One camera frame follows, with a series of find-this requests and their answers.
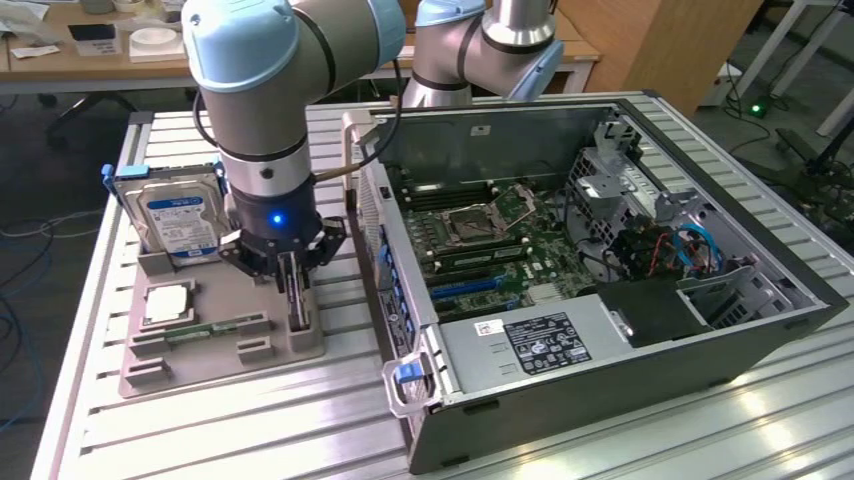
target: metal panel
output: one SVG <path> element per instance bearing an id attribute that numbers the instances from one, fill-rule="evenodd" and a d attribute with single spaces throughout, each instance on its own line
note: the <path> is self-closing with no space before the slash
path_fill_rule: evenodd
<path id="1" fill-rule="evenodd" d="M 645 95 L 624 96 L 834 288 L 854 296 L 854 260 L 676 110 Z M 341 165 L 342 149 L 333 139 L 343 112 L 377 106 L 382 104 L 309 109 L 315 169 Z M 151 132 L 151 142 L 134 140 L 143 150 L 163 155 L 149 157 L 150 164 L 210 157 L 213 150 L 198 141 L 190 113 L 158 114 Z M 123 161 L 134 157 L 134 148 L 126 147 Z M 645 161 L 656 164 L 652 146 L 642 148 L 650 154 Z M 688 185 L 672 166 L 661 164 L 654 172 L 666 174 L 670 188 Z M 326 214 L 341 214 L 343 190 L 341 182 L 331 184 L 318 191 L 321 208 Z M 325 357 L 126 400 L 118 395 L 122 358 L 114 352 L 125 339 L 126 292 L 139 248 L 129 230 L 127 218 L 106 218 L 34 478 L 411 478 L 399 424 L 379 388 L 381 359 L 353 242 L 314 276 Z M 798 473 L 814 473 L 817 478 L 849 474 L 854 471 L 853 369 L 854 307 L 729 385 L 425 478 L 765 479 Z"/>

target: aluminum extrusion table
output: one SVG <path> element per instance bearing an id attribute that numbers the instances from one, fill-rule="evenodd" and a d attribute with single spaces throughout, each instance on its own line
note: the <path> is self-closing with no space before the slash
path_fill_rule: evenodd
<path id="1" fill-rule="evenodd" d="M 830 285 L 854 297 L 852 257 L 664 101 L 621 96 Z M 309 109 L 315 170 L 342 163 L 343 112 L 379 105 Z M 190 113 L 158 114 L 129 128 L 123 163 L 179 165 L 211 155 Z M 650 154 L 644 162 L 668 186 L 686 182 L 662 157 Z M 342 215 L 342 184 L 322 184 L 317 193 L 322 213 Z M 411 478 L 399 423 L 386 403 L 353 243 L 314 277 L 325 357 L 125 400 L 118 371 L 138 248 L 129 218 L 111 199 L 32 478 Z M 854 472 L 853 371 L 849 309 L 729 385 L 419 479 L 770 479 L 805 473 L 836 478 Z"/>

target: power supply label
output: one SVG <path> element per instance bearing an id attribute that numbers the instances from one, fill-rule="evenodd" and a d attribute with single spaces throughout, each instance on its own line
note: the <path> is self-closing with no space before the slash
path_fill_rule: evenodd
<path id="1" fill-rule="evenodd" d="M 529 375 L 593 360 L 564 312 L 505 324 L 505 332 Z"/>
<path id="2" fill-rule="evenodd" d="M 202 218 L 206 210 L 202 197 L 157 200 L 149 202 L 149 209 L 167 252 L 178 257 L 197 257 L 217 251 L 214 226 Z"/>

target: motherboard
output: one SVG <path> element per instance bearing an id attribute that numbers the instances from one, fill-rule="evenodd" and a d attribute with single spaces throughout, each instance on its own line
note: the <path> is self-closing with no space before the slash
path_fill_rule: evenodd
<path id="1" fill-rule="evenodd" d="M 441 322 L 592 292 L 556 192 L 520 182 L 405 190 L 403 217 Z"/>

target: gray robot arm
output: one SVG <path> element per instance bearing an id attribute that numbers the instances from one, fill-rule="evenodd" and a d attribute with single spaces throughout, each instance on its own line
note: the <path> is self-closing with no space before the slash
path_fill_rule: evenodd
<path id="1" fill-rule="evenodd" d="M 345 239 L 317 213 L 306 106 L 397 58 L 403 12 L 397 0 L 190 0 L 182 18 L 241 224 L 221 256 L 283 290 L 283 254 L 311 269 Z"/>
<path id="2" fill-rule="evenodd" d="M 470 84 L 513 100 L 534 100 L 564 57 L 549 3 L 496 0 L 486 11 L 485 0 L 423 0 L 403 106 L 470 104 Z"/>

